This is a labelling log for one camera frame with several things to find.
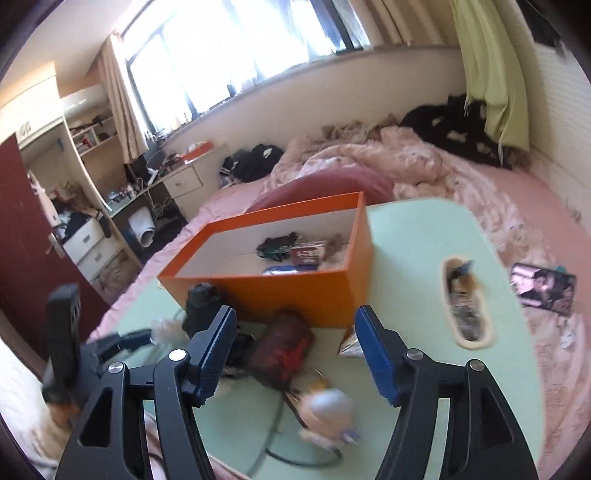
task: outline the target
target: small bag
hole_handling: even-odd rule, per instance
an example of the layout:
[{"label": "small bag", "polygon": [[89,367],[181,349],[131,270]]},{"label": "small bag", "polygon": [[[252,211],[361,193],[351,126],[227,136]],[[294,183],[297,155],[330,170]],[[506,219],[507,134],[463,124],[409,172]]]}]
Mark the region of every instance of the small bag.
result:
[{"label": "small bag", "polygon": [[282,310],[251,353],[248,373],[266,387],[287,391],[313,341],[314,334],[304,319]]}]

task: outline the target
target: door handle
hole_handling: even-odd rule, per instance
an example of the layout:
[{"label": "door handle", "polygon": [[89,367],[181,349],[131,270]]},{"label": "door handle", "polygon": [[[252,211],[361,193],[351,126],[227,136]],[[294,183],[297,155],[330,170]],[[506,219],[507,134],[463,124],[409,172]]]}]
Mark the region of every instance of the door handle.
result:
[{"label": "door handle", "polygon": [[52,250],[55,250],[58,257],[62,259],[65,258],[66,251],[62,247],[60,241],[57,239],[55,234],[52,232],[47,236],[47,238],[49,239],[50,247],[45,251],[45,254],[49,255]]}]

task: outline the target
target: door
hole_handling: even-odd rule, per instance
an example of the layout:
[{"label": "door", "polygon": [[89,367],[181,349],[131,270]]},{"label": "door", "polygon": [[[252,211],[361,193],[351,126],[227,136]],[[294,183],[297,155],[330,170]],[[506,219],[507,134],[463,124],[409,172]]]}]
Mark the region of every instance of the door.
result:
[{"label": "door", "polygon": [[67,255],[50,248],[53,233],[31,190],[14,135],[0,145],[0,308],[22,337],[47,358],[46,301],[59,285],[78,283],[80,339],[99,324],[108,305]]}]

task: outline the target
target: light green tabletop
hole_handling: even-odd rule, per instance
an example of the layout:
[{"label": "light green tabletop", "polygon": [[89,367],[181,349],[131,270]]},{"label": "light green tabletop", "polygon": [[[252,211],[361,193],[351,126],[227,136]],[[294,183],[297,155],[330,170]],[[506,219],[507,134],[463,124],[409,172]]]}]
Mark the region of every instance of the light green tabletop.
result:
[{"label": "light green tabletop", "polygon": [[[375,249],[368,303],[382,323],[396,330],[409,347],[422,349],[434,360],[458,365],[472,358],[484,361],[537,460],[543,442],[544,413],[532,341],[508,275],[476,219],[463,207],[440,199],[372,206],[368,218]],[[475,261],[475,274],[496,330],[495,343],[476,352],[454,342],[444,314],[441,263],[455,255]],[[146,328],[153,319],[171,318],[178,310],[179,305],[154,280],[121,320],[118,331]],[[247,325],[246,329],[256,334],[262,327]],[[344,463],[335,469],[303,471],[267,458],[256,480],[371,479],[384,457],[398,409],[379,396],[365,360],[336,355],[343,330],[315,329],[314,333],[317,341],[306,363],[323,371],[336,388],[353,397],[361,442],[344,448]],[[152,363],[164,354],[161,349],[146,348],[126,363],[130,367]],[[252,379],[231,381],[230,390],[222,393],[226,386],[195,410],[197,424],[209,453],[246,472],[262,448],[279,397]],[[439,478],[448,413],[449,402],[441,400],[426,479]],[[299,429],[285,409],[271,450],[305,462],[330,458],[330,454],[304,444],[298,438]]]}]

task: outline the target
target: windowsill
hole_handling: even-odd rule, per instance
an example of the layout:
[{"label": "windowsill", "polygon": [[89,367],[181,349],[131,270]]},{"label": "windowsill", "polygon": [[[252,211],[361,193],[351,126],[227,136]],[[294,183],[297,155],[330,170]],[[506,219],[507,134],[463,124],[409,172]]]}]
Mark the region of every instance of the windowsill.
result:
[{"label": "windowsill", "polygon": [[307,72],[310,69],[320,68],[327,65],[332,65],[340,61],[348,61],[357,59],[360,57],[367,57],[370,55],[382,54],[389,51],[416,51],[416,50],[457,50],[459,46],[457,45],[429,45],[429,46],[406,46],[406,45],[396,45],[396,46],[387,46],[387,47],[377,47],[371,50],[359,50],[359,51],[350,51],[350,52],[343,52],[339,54],[332,54],[326,57],[321,57],[317,60],[312,60],[307,63],[302,63],[300,65],[294,65],[289,69],[281,72],[278,75],[275,75],[264,82],[258,83],[257,85],[249,88],[245,92],[239,93],[236,96],[224,100],[221,103],[218,103],[213,108],[209,109],[208,111],[204,112],[199,118],[193,120],[189,123],[186,123],[173,132],[167,137],[167,139],[162,144],[161,148],[165,148],[167,143],[174,140],[176,137],[184,133],[185,131],[189,130],[191,127],[197,125],[200,121],[207,118],[212,113],[221,111],[222,109],[226,108],[228,105],[233,105],[235,102],[239,101],[240,99],[259,91],[262,88],[265,88],[269,85],[272,85],[275,82],[282,82],[285,79],[295,77],[303,72]]}]

